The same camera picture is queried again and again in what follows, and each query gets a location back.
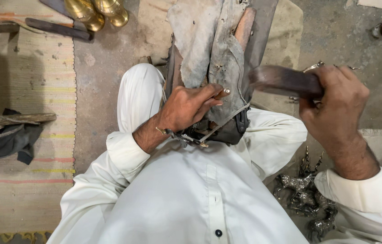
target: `man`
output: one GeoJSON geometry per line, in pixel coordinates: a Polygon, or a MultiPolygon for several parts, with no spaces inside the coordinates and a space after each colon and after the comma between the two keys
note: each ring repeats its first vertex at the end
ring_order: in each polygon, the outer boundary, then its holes
{"type": "Polygon", "coordinates": [[[382,168],[358,133],[369,90],[347,68],[316,69],[320,106],[300,101],[304,124],[252,108],[241,142],[181,148],[156,127],[174,131],[199,121],[217,84],[176,88],[161,110],[164,80],[149,64],[123,76],[118,132],[61,201],[62,220],[48,243],[308,243],[263,185],[305,141],[307,130],[334,160],[319,173],[319,191],[338,203],[336,230],[325,243],[382,242],[382,168]]]}

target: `silver horse figurine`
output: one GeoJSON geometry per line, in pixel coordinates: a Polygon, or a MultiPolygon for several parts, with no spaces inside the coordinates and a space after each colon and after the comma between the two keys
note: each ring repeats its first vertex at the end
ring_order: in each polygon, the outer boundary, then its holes
{"type": "Polygon", "coordinates": [[[314,170],[310,169],[310,160],[308,160],[309,154],[308,154],[308,147],[305,151],[305,157],[302,159],[302,164],[299,169],[299,177],[290,176],[286,174],[280,174],[277,176],[279,179],[281,186],[277,187],[274,190],[274,196],[281,200],[280,198],[280,190],[285,188],[290,188],[295,191],[293,194],[293,197],[291,198],[291,202],[293,202],[293,199],[296,197],[296,195],[299,192],[304,192],[309,188],[314,188],[314,178],[318,174],[318,167],[322,163],[322,155],[319,158],[319,162],[316,164],[316,167],[314,170]]]}
{"type": "Polygon", "coordinates": [[[317,215],[317,211],[314,210],[316,205],[317,203],[312,193],[300,191],[296,197],[292,199],[289,208],[296,210],[296,214],[299,216],[310,217],[310,215],[317,215]]]}
{"type": "Polygon", "coordinates": [[[280,174],[277,177],[281,182],[281,186],[277,187],[274,190],[274,196],[277,199],[281,200],[280,190],[286,189],[286,188],[293,189],[295,191],[292,197],[293,199],[296,197],[296,195],[300,191],[305,191],[308,188],[308,186],[310,185],[310,182],[314,180],[315,175],[310,174],[310,175],[307,175],[306,177],[295,177],[295,176],[290,176],[286,174],[280,174]]]}
{"type": "Polygon", "coordinates": [[[326,235],[326,233],[330,229],[334,229],[334,220],[335,220],[335,215],[337,214],[337,209],[335,208],[327,208],[325,209],[327,216],[326,218],[321,218],[321,219],[315,219],[310,221],[308,224],[308,228],[310,229],[310,234],[309,234],[309,239],[310,241],[313,241],[313,235],[316,232],[317,233],[317,238],[319,242],[322,241],[322,238],[326,235]]]}

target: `hairy forearm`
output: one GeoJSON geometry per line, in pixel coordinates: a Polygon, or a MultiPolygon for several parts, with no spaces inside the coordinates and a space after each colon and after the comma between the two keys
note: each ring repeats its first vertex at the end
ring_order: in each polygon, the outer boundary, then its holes
{"type": "Polygon", "coordinates": [[[337,173],[349,180],[366,180],[380,171],[375,155],[361,135],[341,146],[331,158],[337,173]]]}
{"type": "Polygon", "coordinates": [[[163,128],[160,113],[155,114],[144,124],[140,125],[132,134],[135,142],[146,153],[153,152],[159,144],[169,137],[169,135],[162,135],[160,131],[156,130],[156,127],[163,128]]]}

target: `black button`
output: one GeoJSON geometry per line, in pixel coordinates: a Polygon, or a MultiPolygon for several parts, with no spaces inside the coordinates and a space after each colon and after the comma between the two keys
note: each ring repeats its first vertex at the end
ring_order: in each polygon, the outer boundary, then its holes
{"type": "Polygon", "coordinates": [[[220,231],[220,230],[216,230],[216,231],[215,231],[215,235],[216,235],[217,237],[221,237],[221,236],[223,235],[223,232],[220,231]]]}

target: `grey cloth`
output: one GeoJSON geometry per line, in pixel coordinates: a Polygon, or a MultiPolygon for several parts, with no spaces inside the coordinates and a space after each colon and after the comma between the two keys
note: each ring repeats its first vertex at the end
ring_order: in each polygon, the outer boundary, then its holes
{"type": "Polygon", "coordinates": [[[167,12],[183,58],[180,72],[187,88],[200,87],[207,74],[222,4],[220,0],[178,0],[167,12]]]}
{"type": "Polygon", "coordinates": [[[222,106],[215,106],[206,114],[209,120],[217,124],[221,124],[222,120],[247,104],[241,92],[244,53],[234,36],[234,30],[247,6],[248,1],[238,4],[237,0],[225,0],[218,20],[208,81],[230,88],[231,94],[223,99],[222,106]]]}
{"type": "Polygon", "coordinates": [[[215,123],[246,104],[240,90],[244,53],[233,34],[247,6],[246,0],[178,0],[167,13],[175,45],[183,57],[180,72],[185,87],[200,87],[208,75],[209,83],[231,90],[223,106],[206,114],[215,123]]]}
{"type": "MultiPolygon", "coordinates": [[[[7,125],[0,130],[3,132],[11,131],[18,128],[20,125],[7,125]]],[[[33,158],[33,145],[39,138],[42,127],[38,125],[25,125],[21,130],[4,137],[0,137],[0,158],[7,157],[13,153],[21,151],[24,157],[18,157],[18,160],[23,158],[25,164],[29,164],[33,158]]]]}

